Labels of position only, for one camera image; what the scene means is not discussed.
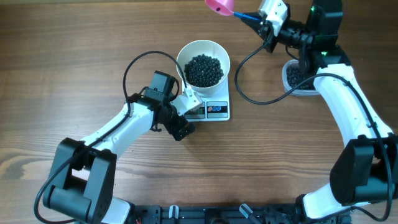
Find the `wood grain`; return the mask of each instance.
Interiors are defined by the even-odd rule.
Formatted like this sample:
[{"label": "wood grain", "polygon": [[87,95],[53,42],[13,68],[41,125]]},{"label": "wood grain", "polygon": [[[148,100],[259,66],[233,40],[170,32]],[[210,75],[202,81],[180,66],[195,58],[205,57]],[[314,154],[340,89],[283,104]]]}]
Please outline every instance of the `wood grain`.
[{"label": "wood grain", "polygon": [[[311,2],[287,2],[292,18],[305,21]],[[375,2],[344,1],[339,43],[373,107],[397,131],[398,3]],[[258,4],[236,1],[235,8],[250,12]],[[377,20],[375,11],[383,12]],[[115,196],[138,205],[291,203],[328,183],[343,142],[326,103],[320,96],[269,106],[242,99],[232,77],[261,39],[237,19],[203,1],[0,6],[0,223],[37,223],[34,197],[58,143],[91,134],[119,112],[130,60],[148,50],[176,57],[198,39],[229,53],[231,120],[198,123],[181,142],[166,132],[141,136],[118,162]],[[260,52],[241,70],[241,88],[256,100],[280,96],[288,60],[283,46]],[[169,59],[148,55],[132,67],[128,92],[148,85],[154,70],[177,75]],[[381,216],[384,205],[369,209]],[[396,202],[387,223],[398,223]]]}]

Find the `cable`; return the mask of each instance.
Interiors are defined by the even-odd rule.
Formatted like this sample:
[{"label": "cable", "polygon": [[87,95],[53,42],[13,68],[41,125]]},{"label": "cable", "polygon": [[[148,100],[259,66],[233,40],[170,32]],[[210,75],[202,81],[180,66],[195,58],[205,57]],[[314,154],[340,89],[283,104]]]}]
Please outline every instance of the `cable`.
[{"label": "cable", "polygon": [[[286,92],[285,94],[283,94],[282,96],[274,99],[274,100],[270,100],[270,101],[265,101],[265,102],[261,102],[261,101],[254,101],[250,98],[248,98],[240,89],[239,85],[238,85],[238,73],[241,69],[241,67],[244,65],[244,63],[249,60],[251,57],[253,57],[254,55],[256,55],[261,49],[263,49],[265,46],[265,44],[263,44],[261,47],[259,47],[258,49],[256,49],[253,53],[249,54],[238,66],[238,69],[236,69],[236,73],[235,73],[235,86],[237,91],[239,92],[239,94],[245,99],[248,100],[251,103],[257,104],[257,105],[269,105],[272,103],[276,103],[282,99],[284,99],[286,96],[289,96],[294,90],[296,90],[297,88],[299,88],[300,86],[302,86],[304,83],[316,79],[318,77],[333,77],[333,78],[337,78],[339,80],[341,80],[355,95],[355,97],[358,99],[359,104],[361,105],[361,107],[363,108],[365,115],[368,117],[368,120],[370,122],[370,126],[372,127],[374,134],[376,135],[376,139],[377,139],[377,143],[379,144],[379,147],[381,149],[382,152],[382,159],[384,160],[384,165],[386,168],[386,172],[387,172],[387,205],[386,205],[386,209],[384,211],[384,215],[382,218],[378,218],[376,216],[374,216],[372,213],[368,212],[367,210],[361,208],[361,207],[357,207],[357,206],[351,206],[349,208],[346,209],[345,212],[351,211],[351,210],[359,210],[363,213],[365,213],[367,216],[369,216],[370,218],[372,218],[373,220],[377,221],[377,222],[384,222],[388,219],[388,216],[390,215],[391,212],[391,207],[392,207],[392,177],[391,177],[391,168],[390,168],[390,161],[388,159],[387,156],[387,149],[384,147],[383,143],[382,143],[382,138],[380,135],[379,130],[377,130],[377,124],[376,122],[374,122],[368,107],[366,106],[365,102],[363,101],[363,99],[361,98],[361,95],[358,93],[358,91],[356,91],[356,89],[352,86],[352,84],[347,81],[346,79],[344,79],[343,77],[339,76],[339,75],[335,75],[335,74],[330,74],[330,73],[323,73],[323,74],[318,74],[318,75],[314,75],[310,78],[307,78],[306,80],[302,81],[301,83],[299,83],[298,85],[296,85],[295,87],[293,87],[291,90],[289,90],[288,92]],[[339,215],[341,213],[337,212],[331,215],[328,215],[328,217],[333,217],[335,215]]]},{"label": "cable", "polygon": [[292,54],[289,52],[289,49],[288,49],[287,45],[286,45],[286,53],[287,53],[289,56],[291,56],[293,59],[299,60],[296,56],[292,55]]},{"label": "cable", "polygon": [[[169,54],[165,53],[165,52],[161,52],[161,51],[150,51],[150,52],[145,52],[143,54],[140,54],[138,57],[136,57],[130,64],[129,66],[127,66],[126,71],[124,72],[123,75],[123,93],[124,93],[124,98],[127,102],[128,99],[128,95],[127,95],[127,90],[126,90],[126,77],[127,77],[127,73],[129,71],[129,69],[131,68],[131,66],[134,64],[134,62],[136,62],[138,59],[140,59],[141,57],[147,55],[147,54],[162,54],[165,55],[169,58],[171,58],[174,63],[177,65],[178,69],[180,70],[180,73],[182,74],[182,80],[185,84],[185,87],[187,87],[187,83],[185,81],[181,66],[178,64],[178,62]],[[178,92],[180,90],[180,86],[178,84],[178,80],[177,81],[177,93],[174,96],[174,98],[177,97]],[[140,94],[146,89],[147,87],[144,87],[141,91]],[[43,223],[47,223],[47,224],[65,224],[65,223],[71,223],[71,222],[75,222],[77,221],[76,219],[70,219],[70,220],[63,220],[63,221],[48,221],[45,218],[43,218],[40,213],[39,213],[39,203],[40,203],[40,198],[43,196],[43,193],[45,191],[45,189],[50,185],[51,181],[53,181],[53,179],[69,164],[74,163],[78,158],[80,158],[82,155],[84,155],[87,151],[89,151],[93,146],[97,145],[98,143],[100,143],[101,141],[103,141],[108,135],[110,135],[113,131],[115,131],[116,129],[118,129],[120,127],[120,125],[122,125],[130,116],[130,112],[131,112],[131,105],[130,103],[127,103],[127,113],[126,115],[123,117],[122,120],[120,120],[120,122],[115,125],[113,128],[111,128],[109,131],[107,131],[105,134],[103,134],[101,137],[99,137],[97,140],[95,140],[94,142],[92,142],[91,144],[89,144],[88,146],[84,147],[80,152],[78,152],[77,154],[73,155],[71,158],[67,159],[62,165],[60,165],[60,167],[58,167],[55,172],[53,174],[50,175],[50,177],[44,182],[43,186],[40,188],[39,192],[37,193],[36,199],[35,199],[35,203],[33,206],[33,211],[34,214],[36,216],[36,218],[43,222]]]}]

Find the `wooden table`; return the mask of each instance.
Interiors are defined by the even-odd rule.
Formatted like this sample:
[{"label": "wooden table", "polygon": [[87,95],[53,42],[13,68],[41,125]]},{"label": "wooden table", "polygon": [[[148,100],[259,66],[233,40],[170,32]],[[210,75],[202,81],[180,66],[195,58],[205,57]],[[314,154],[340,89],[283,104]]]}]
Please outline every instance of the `wooden table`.
[{"label": "wooden table", "polygon": [[[310,1],[289,1],[304,21]],[[236,1],[255,11],[259,1]],[[339,43],[380,117],[398,130],[398,24],[394,1],[344,1]],[[187,43],[208,39],[231,58],[231,120],[198,123],[181,142],[167,132],[141,136],[117,164],[114,195],[137,205],[292,203],[328,183],[343,150],[338,127],[322,97],[290,96],[257,106],[236,91],[233,75],[261,39],[203,1],[0,7],[0,223],[37,223],[33,202],[47,178],[58,143],[96,131],[121,109],[123,72],[140,53],[177,56]],[[239,82],[247,95],[283,94],[281,68],[290,60],[278,45],[245,64]],[[155,70],[176,75],[161,55],[136,63],[130,94]],[[64,216],[41,207],[48,219]],[[369,206],[381,216],[384,204]],[[355,223],[373,223],[356,212]],[[398,203],[387,223],[398,222]]]}]

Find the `container of black beans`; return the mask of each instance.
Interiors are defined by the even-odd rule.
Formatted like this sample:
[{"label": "container of black beans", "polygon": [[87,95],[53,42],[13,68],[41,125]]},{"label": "container of black beans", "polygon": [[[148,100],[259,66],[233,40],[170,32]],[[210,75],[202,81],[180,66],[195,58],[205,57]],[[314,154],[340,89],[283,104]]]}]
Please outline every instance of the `container of black beans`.
[{"label": "container of black beans", "polygon": [[200,96],[217,94],[225,83],[230,67],[229,56],[225,49],[210,40],[196,40],[186,45],[178,54],[177,62],[183,74],[177,68],[180,77],[184,75]]},{"label": "container of black beans", "polygon": [[[299,61],[290,60],[282,69],[282,81],[284,83],[285,92],[288,92],[293,87],[305,80],[305,76],[299,70]],[[319,95],[313,86],[313,80],[299,86],[291,95],[296,96],[314,96]]]}]

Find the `scale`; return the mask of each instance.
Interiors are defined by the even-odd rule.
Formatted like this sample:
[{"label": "scale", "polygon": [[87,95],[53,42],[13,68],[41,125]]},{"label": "scale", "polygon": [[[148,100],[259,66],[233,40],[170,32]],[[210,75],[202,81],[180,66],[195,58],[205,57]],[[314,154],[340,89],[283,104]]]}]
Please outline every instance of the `scale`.
[{"label": "scale", "polygon": [[195,121],[227,121],[230,116],[228,77],[222,83],[219,90],[210,96],[200,96],[203,100],[201,107],[185,113],[189,122]]}]

